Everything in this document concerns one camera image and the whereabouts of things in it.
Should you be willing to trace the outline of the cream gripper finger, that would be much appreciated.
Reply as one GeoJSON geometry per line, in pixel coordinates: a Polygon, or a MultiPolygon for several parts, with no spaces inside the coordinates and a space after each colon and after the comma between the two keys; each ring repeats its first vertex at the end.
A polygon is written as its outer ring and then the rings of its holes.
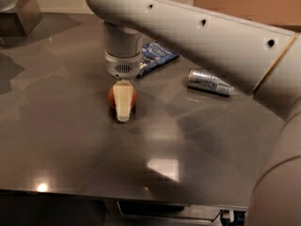
{"type": "Polygon", "coordinates": [[[126,122],[130,119],[132,110],[132,101],[134,96],[134,87],[129,80],[119,80],[113,86],[113,95],[117,119],[126,122]]]}

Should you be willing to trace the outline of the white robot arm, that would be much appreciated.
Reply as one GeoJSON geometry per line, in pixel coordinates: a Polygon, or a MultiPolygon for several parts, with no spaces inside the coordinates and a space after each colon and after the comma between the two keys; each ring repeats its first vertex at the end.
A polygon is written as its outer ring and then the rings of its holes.
{"type": "Polygon", "coordinates": [[[126,27],[171,47],[285,124],[254,186],[246,226],[301,226],[301,36],[168,0],[86,0],[113,26],[110,56],[128,61],[126,27]]]}

